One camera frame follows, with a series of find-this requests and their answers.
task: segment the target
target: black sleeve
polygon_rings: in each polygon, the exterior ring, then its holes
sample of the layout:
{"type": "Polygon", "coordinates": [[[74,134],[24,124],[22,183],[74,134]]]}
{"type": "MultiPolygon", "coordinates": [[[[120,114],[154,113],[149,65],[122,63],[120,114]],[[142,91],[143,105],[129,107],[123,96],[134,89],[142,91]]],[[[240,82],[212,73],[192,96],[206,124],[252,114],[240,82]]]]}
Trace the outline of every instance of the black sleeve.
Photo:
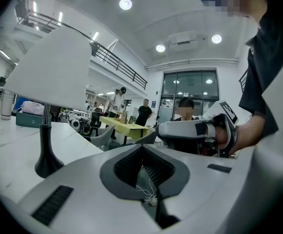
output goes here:
{"type": "Polygon", "coordinates": [[[239,103],[239,107],[249,111],[250,113],[259,112],[266,115],[266,106],[262,97],[263,90],[258,80],[257,73],[253,67],[253,63],[249,63],[245,88],[239,103]]]}

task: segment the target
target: person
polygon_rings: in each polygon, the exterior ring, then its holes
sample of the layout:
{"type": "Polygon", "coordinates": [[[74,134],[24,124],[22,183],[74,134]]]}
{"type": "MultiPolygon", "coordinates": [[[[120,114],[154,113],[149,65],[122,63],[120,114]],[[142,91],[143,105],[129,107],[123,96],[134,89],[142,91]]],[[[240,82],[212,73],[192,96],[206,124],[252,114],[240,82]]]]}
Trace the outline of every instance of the person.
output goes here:
{"type": "Polygon", "coordinates": [[[102,104],[100,104],[99,108],[102,110],[102,112],[104,111],[103,103],[102,103],[102,104]]]}
{"type": "Polygon", "coordinates": [[[194,112],[194,102],[190,98],[182,98],[178,102],[178,114],[181,115],[180,118],[175,121],[183,121],[183,120],[194,120],[193,116],[194,112]]]}
{"type": "MultiPolygon", "coordinates": [[[[188,97],[182,98],[178,102],[178,114],[180,114],[181,117],[178,119],[175,119],[174,121],[194,120],[192,117],[193,112],[194,112],[193,100],[188,97]]],[[[184,153],[190,153],[190,154],[198,154],[196,143],[192,140],[177,139],[173,141],[173,144],[174,144],[175,150],[177,151],[181,151],[184,153]]]]}
{"type": "MultiPolygon", "coordinates": [[[[117,115],[117,112],[121,109],[122,104],[124,103],[124,94],[126,93],[126,88],[122,87],[118,93],[112,95],[110,103],[108,106],[109,117],[114,118],[117,115]]],[[[111,134],[112,139],[116,139],[115,130],[111,134]]]]}
{"type": "MultiPolygon", "coordinates": [[[[253,114],[251,119],[236,127],[237,141],[229,154],[255,145],[261,138],[278,130],[277,124],[262,93],[283,66],[283,1],[282,0],[202,0],[225,5],[226,11],[254,20],[258,32],[247,42],[248,70],[239,106],[253,114]]],[[[227,133],[216,128],[218,147],[225,145],[227,133]]]]}
{"type": "Polygon", "coordinates": [[[137,117],[136,124],[144,127],[152,114],[148,99],[143,100],[143,106],[139,107],[138,112],[139,115],[137,117]]]}

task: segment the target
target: yellow tablecloth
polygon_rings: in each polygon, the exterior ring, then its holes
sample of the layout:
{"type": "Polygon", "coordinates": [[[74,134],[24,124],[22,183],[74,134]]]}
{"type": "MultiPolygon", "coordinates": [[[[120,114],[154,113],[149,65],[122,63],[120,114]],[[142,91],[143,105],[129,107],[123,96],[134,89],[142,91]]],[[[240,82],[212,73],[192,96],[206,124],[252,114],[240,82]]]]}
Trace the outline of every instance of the yellow tablecloth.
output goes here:
{"type": "Polygon", "coordinates": [[[148,127],[143,127],[139,125],[132,124],[123,124],[114,118],[109,117],[99,117],[99,121],[107,124],[107,125],[115,125],[115,130],[127,137],[131,137],[134,140],[138,140],[141,138],[141,131],[143,131],[142,136],[146,136],[148,133],[148,127]]]}

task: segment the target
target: ceiling light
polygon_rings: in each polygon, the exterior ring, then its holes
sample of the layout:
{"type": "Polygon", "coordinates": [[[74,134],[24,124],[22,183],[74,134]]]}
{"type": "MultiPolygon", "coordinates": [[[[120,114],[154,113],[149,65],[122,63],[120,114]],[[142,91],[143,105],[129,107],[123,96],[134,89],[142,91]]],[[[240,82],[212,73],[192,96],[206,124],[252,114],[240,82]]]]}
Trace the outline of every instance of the ceiling light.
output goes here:
{"type": "Polygon", "coordinates": [[[93,40],[96,40],[97,36],[99,35],[99,32],[96,32],[93,36],[93,40]]]}
{"type": "Polygon", "coordinates": [[[158,52],[164,52],[164,51],[165,51],[165,46],[159,44],[159,45],[157,45],[156,50],[157,50],[158,52]]]}
{"type": "Polygon", "coordinates": [[[120,7],[123,10],[129,10],[132,7],[132,1],[130,0],[121,0],[120,7]]]}
{"type": "Polygon", "coordinates": [[[1,52],[8,60],[10,60],[9,56],[6,55],[2,50],[0,50],[0,52],[1,52]]]}
{"type": "Polygon", "coordinates": [[[63,13],[60,11],[58,21],[61,21],[61,20],[62,20],[62,15],[63,15],[63,13]]]}
{"type": "Polygon", "coordinates": [[[37,9],[36,9],[36,2],[33,2],[33,11],[34,12],[37,12],[37,9]]]}
{"type": "Polygon", "coordinates": [[[222,38],[221,38],[220,35],[213,35],[212,38],[211,38],[211,40],[212,40],[213,43],[218,44],[218,43],[221,42],[222,38]]]}

